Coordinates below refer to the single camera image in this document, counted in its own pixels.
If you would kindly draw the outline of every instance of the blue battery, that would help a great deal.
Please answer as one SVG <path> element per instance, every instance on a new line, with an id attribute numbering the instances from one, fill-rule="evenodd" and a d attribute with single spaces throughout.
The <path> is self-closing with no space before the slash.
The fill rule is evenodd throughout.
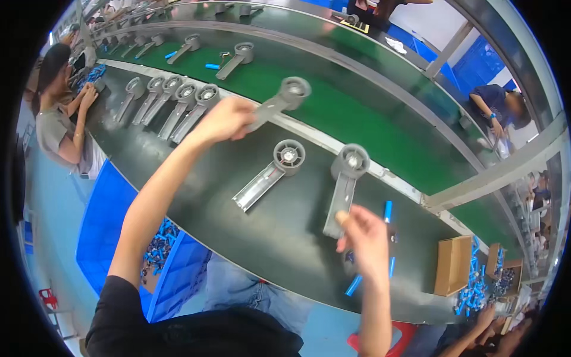
<path id="1" fill-rule="evenodd" d="M 389 279 L 392 278 L 392 273 L 395 270 L 395 257 L 391 257 L 391 262 L 389 264 Z"/>
<path id="2" fill-rule="evenodd" d="M 391 213 L 392 213 L 392 201 L 387 201 L 385 203 L 385 223 L 391 222 Z"/>
<path id="3" fill-rule="evenodd" d="M 220 69 L 219 65 L 213 65 L 212 63 L 206 63 L 205 67 L 208 69 L 211 69 L 211 70 L 219 70 Z"/>
<path id="4" fill-rule="evenodd" d="M 353 279 L 351 285 L 349 285 L 349 287 L 347 288 L 345 295 L 347 296 L 353 295 L 353 293 L 355 292 L 355 290 L 357 290 L 357 287 L 361 283 L 361 280 L 363 280 L 363 277 L 361 276 L 361 274 L 357 274 L 357 276 Z"/>

